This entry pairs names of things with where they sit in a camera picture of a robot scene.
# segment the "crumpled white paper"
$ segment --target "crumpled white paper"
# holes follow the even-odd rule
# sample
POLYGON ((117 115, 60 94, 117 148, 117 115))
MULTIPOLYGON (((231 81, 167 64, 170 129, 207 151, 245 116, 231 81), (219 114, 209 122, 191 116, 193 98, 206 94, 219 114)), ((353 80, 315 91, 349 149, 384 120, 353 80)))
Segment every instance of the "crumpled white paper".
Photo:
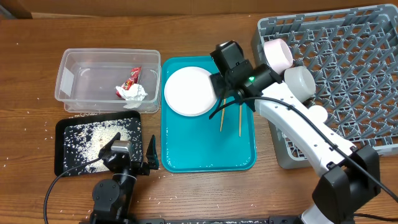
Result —
POLYGON ((141 103, 131 102, 128 101, 142 101, 148 93, 145 92, 144 87, 140 84, 133 84, 129 90, 125 90, 120 86, 116 87, 116 90, 119 92, 120 96, 127 101, 127 104, 123 106, 126 109, 133 109, 137 108, 141 105, 141 103))

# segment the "gray basket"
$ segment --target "gray basket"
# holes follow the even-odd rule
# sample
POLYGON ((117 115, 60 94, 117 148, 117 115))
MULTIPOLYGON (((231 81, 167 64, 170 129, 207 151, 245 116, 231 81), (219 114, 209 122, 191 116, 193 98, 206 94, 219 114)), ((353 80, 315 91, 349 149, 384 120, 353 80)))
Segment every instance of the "gray basket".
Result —
MULTIPOLYGON (((330 128, 358 147, 398 153, 398 9, 392 4, 261 19, 251 45, 256 65, 263 45, 284 39, 294 66, 306 66, 317 92, 308 107, 322 105, 330 128)), ((302 152, 270 123, 278 163, 306 167, 302 152)))

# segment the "wooden table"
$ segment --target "wooden table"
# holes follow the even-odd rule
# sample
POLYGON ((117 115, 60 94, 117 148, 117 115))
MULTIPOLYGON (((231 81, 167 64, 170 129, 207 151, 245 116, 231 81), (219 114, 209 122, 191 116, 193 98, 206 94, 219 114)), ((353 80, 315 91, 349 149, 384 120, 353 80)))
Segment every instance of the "wooden table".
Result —
MULTIPOLYGON (((0 223, 43 223, 53 173, 55 124, 73 116, 54 98, 63 52, 69 48, 156 49, 170 57, 208 55, 237 40, 252 63, 257 21, 271 14, 0 21, 0 223)), ((144 148, 157 136, 160 111, 142 116, 144 148)), ((268 123, 255 115, 257 161, 244 172, 171 174, 163 166, 139 177, 131 212, 139 218, 260 218, 298 215, 312 204, 312 168, 279 167, 268 123)), ((381 158, 382 181, 398 193, 398 157, 381 158)), ((78 223, 93 209, 91 193, 109 172, 58 181, 49 199, 50 223, 78 223)), ((360 212, 397 217, 384 192, 360 212)), ((358 219, 358 223, 379 223, 358 219)))

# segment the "wooden stick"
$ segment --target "wooden stick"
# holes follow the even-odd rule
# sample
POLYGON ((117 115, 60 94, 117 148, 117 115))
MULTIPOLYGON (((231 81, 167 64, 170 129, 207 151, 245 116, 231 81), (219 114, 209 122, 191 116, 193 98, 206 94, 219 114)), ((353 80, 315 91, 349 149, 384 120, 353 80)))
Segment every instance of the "wooden stick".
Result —
POLYGON ((223 130, 224 113, 225 113, 225 108, 223 108, 223 112, 222 112, 222 114, 221 114, 220 132, 223 130))
POLYGON ((239 137, 242 135, 242 105, 239 105, 239 137))

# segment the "gray plastic crate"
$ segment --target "gray plastic crate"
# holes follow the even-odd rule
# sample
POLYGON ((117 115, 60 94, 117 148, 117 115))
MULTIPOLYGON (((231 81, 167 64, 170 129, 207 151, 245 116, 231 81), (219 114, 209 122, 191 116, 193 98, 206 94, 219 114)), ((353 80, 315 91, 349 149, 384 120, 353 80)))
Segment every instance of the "gray plastic crate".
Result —
MULTIPOLYGON (((392 4, 261 19, 252 39, 256 65, 263 45, 284 39, 294 66, 306 66, 317 92, 308 107, 322 105, 325 122, 358 147, 398 153, 398 8, 392 4)), ((306 167, 302 152, 270 123, 278 163, 306 167)))

